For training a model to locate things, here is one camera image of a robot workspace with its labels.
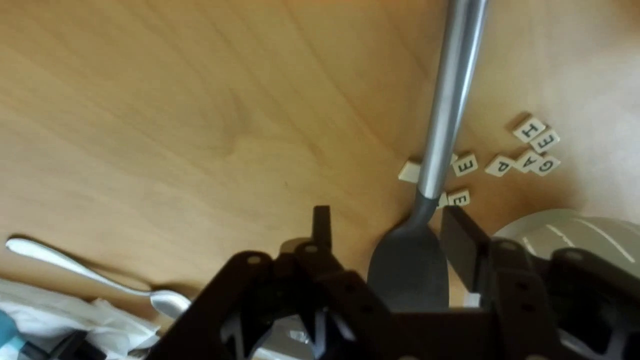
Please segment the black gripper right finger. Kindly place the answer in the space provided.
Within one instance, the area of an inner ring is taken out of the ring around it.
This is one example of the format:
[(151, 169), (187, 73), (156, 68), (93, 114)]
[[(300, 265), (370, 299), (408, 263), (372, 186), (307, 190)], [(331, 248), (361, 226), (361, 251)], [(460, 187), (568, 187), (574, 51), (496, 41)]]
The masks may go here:
[(511, 239), (491, 239), (461, 208), (446, 208), (442, 243), (463, 286), (480, 294), (503, 360), (552, 360), (553, 319), (532, 257)]

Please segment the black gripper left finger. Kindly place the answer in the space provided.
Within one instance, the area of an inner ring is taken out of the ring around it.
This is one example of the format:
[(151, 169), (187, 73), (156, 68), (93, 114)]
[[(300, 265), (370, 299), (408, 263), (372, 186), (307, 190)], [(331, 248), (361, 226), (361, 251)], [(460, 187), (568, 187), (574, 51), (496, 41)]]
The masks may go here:
[(325, 352), (323, 303), (295, 243), (231, 256), (146, 360), (249, 360), (267, 339), (286, 355)]

